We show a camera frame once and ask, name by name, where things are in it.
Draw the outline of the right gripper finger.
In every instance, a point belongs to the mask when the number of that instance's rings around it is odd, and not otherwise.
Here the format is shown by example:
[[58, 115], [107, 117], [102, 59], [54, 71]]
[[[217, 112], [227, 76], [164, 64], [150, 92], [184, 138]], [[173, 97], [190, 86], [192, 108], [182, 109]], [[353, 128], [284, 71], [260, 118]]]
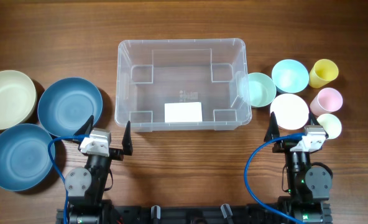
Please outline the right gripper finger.
[[312, 112], [308, 114], [308, 135], [309, 136], [324, 136], [328, 139], [329, 134], [326, 132], [324, 127], [317, 121], [315, 115]]
[[275, 138], [280, 137], [280, 132], [277, 124], [276, 115], [274, 112], [270, 114], [269, 127], [267, 128], [267, 132], [264, 137], [264, 142], [271, 141]]

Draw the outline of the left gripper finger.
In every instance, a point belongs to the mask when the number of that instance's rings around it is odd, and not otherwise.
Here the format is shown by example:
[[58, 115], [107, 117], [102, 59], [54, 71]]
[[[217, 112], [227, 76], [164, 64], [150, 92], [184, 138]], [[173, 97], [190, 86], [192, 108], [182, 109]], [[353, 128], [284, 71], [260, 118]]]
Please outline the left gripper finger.
[[126, 124], [125, 132], [122, 138], [122, 150], [124, 155], [131, 156], [133, 153], [132, 139], [131, 139], [131, 122]]
[[85, 124], [74, 134], [75, 136], [79, 135], [89, 135], [93, 130], [94, 116], [91, 115]]

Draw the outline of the dark blue bowl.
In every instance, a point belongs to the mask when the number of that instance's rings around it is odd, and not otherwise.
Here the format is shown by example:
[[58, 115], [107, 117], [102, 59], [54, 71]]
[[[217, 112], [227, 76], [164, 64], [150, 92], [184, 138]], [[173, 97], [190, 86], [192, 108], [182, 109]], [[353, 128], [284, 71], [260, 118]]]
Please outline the dark blue bowl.
[[35, 124], [19, 124], [0, 134], [0, 188], [19, 192], [31, 189], [48, 176], [55, 148], [49, 133]]
[[103, 111], [99, 89], [80, 77], [64, 78], [48, 87], [40, 97], [37, 115], [51, 135], [71, 136], [90, 118], [96, 124]]

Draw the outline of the cream plastic bowl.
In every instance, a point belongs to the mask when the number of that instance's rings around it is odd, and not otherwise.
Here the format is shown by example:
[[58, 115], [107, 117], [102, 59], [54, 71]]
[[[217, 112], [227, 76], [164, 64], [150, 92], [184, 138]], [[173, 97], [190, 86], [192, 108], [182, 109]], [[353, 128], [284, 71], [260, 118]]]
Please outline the cream plastic bowl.
[[0, 130], [29, 119], [37, 102], [31, 78], [16, 70], [0, 71]]

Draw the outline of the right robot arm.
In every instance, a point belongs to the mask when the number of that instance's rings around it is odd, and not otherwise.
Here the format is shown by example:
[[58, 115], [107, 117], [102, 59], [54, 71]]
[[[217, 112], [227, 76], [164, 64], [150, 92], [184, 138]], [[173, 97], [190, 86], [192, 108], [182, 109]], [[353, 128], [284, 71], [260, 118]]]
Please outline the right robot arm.
[[270, 114], [264, 141], [274, 140], [273, 153], [285, 154], [283, 171], [287, 173], [288, 197], [278, 198], [278, 209], [303, 223], [332, 223], [329, 191], [332, 170], [321, 162], [311, 162], [310, 155], [322, 149], [328, 133], [312, 113], [300, 137], [279, 140], [275, 113]]

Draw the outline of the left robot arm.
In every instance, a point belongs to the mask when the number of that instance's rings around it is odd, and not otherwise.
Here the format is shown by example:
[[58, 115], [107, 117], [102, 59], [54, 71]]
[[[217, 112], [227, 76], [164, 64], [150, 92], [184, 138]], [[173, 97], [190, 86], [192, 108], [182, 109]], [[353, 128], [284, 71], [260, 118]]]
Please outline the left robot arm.
[[127, 122], [122, 148], [111, 147], [111, 132], [93, 126], [94, 116], [74, 134], [78, 150], [87, 157], [84, 167], [71, 170], [64, 185], [68, 195], [68, 223], [123, 223], [123, 218], [110, 200], [104, 200], [107, 179], [112, 178], [112, 161], [122, 161], [133, 153], [131, 123]]

